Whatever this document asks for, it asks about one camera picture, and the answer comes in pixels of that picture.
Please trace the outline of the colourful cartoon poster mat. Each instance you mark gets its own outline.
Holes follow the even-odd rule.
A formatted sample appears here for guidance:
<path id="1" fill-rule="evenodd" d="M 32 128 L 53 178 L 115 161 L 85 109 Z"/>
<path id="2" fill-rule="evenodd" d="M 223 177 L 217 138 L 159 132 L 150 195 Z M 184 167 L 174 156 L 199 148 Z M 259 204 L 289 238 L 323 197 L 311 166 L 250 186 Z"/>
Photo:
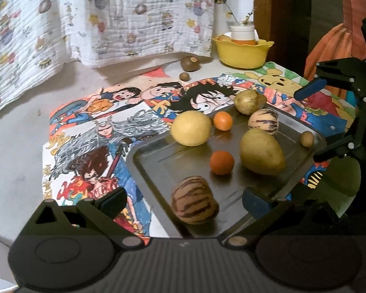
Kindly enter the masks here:
<path id="1" fill-rule="evenodd" d="M 43 147 L 43 195 L 62 206 L 126 191 L 113 219 L 145 241 L 228 237 L 269 203 L 314 188 L 313 154 L 352 116 L 331 95 L 304 101 L 297 75 L 268 63 L 192 81 L 163 70 L 60 106 Z"/>

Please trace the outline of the yellow mango-like fruit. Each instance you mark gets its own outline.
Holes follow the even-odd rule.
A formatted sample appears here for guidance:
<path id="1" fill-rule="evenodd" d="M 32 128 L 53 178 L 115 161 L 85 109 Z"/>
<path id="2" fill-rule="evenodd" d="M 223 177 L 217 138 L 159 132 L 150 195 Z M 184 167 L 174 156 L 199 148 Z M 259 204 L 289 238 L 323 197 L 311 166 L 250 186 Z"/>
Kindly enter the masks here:
<path id="1" fill-rule="evenodd" d="M 243 135 L 239 155 L 242 165 L 257 174 L 276 176 L 286 168 L 278 141 L 259 128 L 251 128 Z"/>

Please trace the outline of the yellow-green pear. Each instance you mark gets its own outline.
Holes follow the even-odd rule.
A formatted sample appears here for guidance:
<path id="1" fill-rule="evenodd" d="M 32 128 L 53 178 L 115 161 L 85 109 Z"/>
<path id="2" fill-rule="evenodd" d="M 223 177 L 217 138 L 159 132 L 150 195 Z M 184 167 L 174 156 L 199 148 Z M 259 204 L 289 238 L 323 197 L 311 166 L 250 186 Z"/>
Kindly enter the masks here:
<path id="1" fill-rule="evenodd" d="M 240 113 L 250 116 L 265 106 L 266 97 L 256 90 L 247 89 L 237 93 L 234 104 Z"/>

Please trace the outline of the yellow plastic bowl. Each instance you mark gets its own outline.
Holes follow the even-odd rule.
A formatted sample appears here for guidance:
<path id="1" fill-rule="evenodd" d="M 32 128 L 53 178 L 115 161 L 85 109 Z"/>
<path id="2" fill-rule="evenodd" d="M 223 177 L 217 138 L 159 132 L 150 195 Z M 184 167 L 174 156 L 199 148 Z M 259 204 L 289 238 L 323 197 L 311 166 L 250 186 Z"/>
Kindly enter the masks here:
<path id="1" fill-rule="evenodd" d="M 259 39 L 257 44 L 239 45 L 233 41 L 218 41 L 213 38 L 219 60 L 230 67 L 242 70 L 251 70 L 262 67 L 266 62 L 269 49 L 274 45 L 273 41 Z"/>

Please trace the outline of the brown kiwi with sticker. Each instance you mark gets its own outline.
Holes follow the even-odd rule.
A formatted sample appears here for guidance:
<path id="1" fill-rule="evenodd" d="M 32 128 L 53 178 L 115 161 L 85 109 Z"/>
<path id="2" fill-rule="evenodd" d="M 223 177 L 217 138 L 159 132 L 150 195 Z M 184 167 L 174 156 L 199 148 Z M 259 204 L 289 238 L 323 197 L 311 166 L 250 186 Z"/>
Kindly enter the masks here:
<path id="1" fill-rule="evenodd" d="M 201 68 L 200 61 L 196 56 L 185 56 L 181 59 L 180 65 L 185 72 L 196 72 Z"/>

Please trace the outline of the small orange tangerine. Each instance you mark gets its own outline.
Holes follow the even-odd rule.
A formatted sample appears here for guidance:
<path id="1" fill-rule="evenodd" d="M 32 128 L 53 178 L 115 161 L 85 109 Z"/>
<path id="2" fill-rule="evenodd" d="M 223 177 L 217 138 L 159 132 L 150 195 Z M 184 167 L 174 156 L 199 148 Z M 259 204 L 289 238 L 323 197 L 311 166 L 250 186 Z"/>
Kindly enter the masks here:
<path id="1" fill-rule="evenodd" d="M 209 160 L 210 170 L 216 175 L 230 174 L 234 165 L 234 157 L 228 151 L 215 151 Z"/>
<path id="2" fill-rule="evenodd" d="M 229 131 L 233 125 L 233 118 L 226 111 L 219 111 L 213 118 L 213 124 L 220 131 Z"/>

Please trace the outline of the small white printed muslin cloth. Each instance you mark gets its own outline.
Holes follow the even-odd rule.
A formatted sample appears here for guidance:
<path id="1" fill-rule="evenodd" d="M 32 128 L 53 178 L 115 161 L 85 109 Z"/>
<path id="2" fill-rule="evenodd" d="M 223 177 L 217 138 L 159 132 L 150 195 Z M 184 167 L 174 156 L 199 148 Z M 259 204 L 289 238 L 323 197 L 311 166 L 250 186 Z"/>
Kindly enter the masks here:
<path id="1" fill-rule="evenodd" d="M 0 111 L 75 59 L 64 0 L 0 0 Z"/>

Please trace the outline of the metal baking tray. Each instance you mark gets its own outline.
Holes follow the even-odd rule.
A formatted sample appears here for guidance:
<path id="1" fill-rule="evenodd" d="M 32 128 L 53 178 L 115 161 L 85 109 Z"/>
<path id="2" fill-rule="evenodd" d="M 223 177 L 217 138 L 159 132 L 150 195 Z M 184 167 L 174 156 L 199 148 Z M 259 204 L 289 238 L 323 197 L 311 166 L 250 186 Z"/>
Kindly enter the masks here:
<path id="1" fill-rule="evenodd" d="M 247 188 L 272 200 L 286 197 L 312 167 L 316 150 L 326 146 L 324 137 L 310 125 L 279 111 L 276 140 L 284 152 L 286 169 L 277 177 L 253 173 L 241 165 L 239 157 L 247 117 L 232 106 L 226 112 L 233 118 L 231 128 L 214 129 L 205 144 L 186 147 L 164 133 L 132 147 L 127 156 L 129 172 L 170 237 L 220 235 L 248 222 L 251 217 L 242 204 Z M 219 204 L 214 223 L 203 230 L 184 224 L 170 208 L 173 188 L 191 176 L 205 178 Z"/>

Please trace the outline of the large white printed muslin cloth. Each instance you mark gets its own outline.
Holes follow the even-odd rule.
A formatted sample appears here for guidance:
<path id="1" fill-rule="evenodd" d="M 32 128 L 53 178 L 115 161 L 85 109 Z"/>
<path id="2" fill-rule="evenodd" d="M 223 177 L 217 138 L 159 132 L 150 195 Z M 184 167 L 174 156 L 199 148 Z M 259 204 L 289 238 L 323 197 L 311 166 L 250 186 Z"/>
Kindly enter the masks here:
<path id="1" fill-rule="evenodd" d="M 88 67 L 211 54 L 214 0 L 59 1 L 69 56 Z"/>

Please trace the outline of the round yellow lemon-like fruit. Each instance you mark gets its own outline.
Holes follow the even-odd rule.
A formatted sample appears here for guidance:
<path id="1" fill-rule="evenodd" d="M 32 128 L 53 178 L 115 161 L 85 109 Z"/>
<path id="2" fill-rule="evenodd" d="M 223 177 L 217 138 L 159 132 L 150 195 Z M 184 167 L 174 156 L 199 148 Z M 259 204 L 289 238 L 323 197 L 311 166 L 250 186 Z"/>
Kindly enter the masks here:
<path id="1" fill-rule="evenodd" d="M 179 114 L 170 127 L 171 136 L 183 146 L 205 144 L 212 134 L 212 121 L 204 113 L 186 111 Z"/>

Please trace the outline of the small brown round fruit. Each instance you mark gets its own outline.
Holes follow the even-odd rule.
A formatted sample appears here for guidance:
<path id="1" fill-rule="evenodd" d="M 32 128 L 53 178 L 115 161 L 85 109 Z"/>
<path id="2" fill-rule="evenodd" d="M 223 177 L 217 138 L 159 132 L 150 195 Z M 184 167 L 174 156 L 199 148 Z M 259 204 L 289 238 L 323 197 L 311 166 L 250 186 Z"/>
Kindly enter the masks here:
<path id="1" fill-rule="evenodd" d="M 189 81 L 190 80 L 190 75 L 189 73 L 187 72 L 182 72 L 180 75 L 179 75 L 179 79 L 181 81 Z"/>

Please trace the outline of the orange striped cloth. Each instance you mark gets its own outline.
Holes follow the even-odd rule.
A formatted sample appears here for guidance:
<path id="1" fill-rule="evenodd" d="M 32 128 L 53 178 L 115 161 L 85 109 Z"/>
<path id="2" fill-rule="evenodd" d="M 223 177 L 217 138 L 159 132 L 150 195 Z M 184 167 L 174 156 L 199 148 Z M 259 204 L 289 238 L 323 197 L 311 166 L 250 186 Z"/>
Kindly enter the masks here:
<path id="1" fill-rule="evenodd" d="M 306 59 L 304 78 L 312 80 L 316 63 L 341 58 L 366 58 L 366 43 L 361 31 L 366 18 L 366 0 L 342 0 L 343 22 L 333 27 L 315 45 Z"/>

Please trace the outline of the red-yellow apple in bowl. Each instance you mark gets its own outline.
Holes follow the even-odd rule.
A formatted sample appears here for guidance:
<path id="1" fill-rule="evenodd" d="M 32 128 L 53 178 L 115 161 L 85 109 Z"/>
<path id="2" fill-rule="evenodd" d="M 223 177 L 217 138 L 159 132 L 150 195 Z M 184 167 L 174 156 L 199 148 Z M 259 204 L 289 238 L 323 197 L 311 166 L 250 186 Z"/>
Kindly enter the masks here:
<path id="1" fill-rule="evenodd" d="M 227 42 L 230 42 L 231 41 L 231 38 L 229 36 L 223 34 L 223 35 L 220 35 L 218 37 L 218 41 L 223 41 L 223 42 L 227 41 Z"/>

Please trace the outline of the white and orange jar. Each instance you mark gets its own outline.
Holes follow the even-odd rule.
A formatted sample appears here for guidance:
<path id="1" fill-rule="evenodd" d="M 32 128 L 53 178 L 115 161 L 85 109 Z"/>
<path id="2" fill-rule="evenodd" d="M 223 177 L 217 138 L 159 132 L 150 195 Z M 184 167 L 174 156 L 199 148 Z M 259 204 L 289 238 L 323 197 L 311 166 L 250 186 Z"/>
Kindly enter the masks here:
<path id="1" fill-rule="evenodd" d="M 230 26 L 231 40 L 239 45 L 256 45 L 255 26 L 252 23 Z"/>

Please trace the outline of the tiny brown longan fruit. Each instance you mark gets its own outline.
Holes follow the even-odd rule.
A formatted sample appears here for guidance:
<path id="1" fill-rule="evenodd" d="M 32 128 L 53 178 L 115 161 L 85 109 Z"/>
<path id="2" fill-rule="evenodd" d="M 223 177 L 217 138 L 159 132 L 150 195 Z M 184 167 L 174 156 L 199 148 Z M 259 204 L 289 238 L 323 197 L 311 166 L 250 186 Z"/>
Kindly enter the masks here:
<path id="1" fill-rule="evenodd" d="M 304 147 L 312 147 L 315 143 L 315 136 L 310 131 L 304 131 L 299 137 L 299 143 Z"/>

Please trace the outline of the dried flower twig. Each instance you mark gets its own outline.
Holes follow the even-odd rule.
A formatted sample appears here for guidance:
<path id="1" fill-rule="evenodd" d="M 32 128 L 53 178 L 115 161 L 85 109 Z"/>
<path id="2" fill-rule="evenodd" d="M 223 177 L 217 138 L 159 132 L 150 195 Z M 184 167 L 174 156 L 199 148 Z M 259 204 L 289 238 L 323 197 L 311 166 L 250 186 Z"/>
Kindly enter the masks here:
<path id="1" fill-rule="evenodd" d="M 214 0 L 215 27 L 254 20 L 254 0 Z"/>

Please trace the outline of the striped pepino melon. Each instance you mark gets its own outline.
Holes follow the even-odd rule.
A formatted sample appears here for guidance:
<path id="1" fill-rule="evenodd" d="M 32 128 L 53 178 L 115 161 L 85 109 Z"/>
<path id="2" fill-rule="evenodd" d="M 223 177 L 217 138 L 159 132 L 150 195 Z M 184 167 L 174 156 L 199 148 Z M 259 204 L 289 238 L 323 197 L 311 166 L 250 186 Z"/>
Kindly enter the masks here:
<path id="1" fill-rule="evenodd" d="M 215 219 L 219 204 L 208 182 L 201 176 L 190 176 L 181 181 L 171 193 L 175 216 L 189 225 L 200 225 Z"/>
<path id="2" fill-rule="evenodd" d="M 259 128 L 275 136 L 279 129 L 278 113 L 269 108 L 257 110 L 248 119 L 248 128 Z"/>

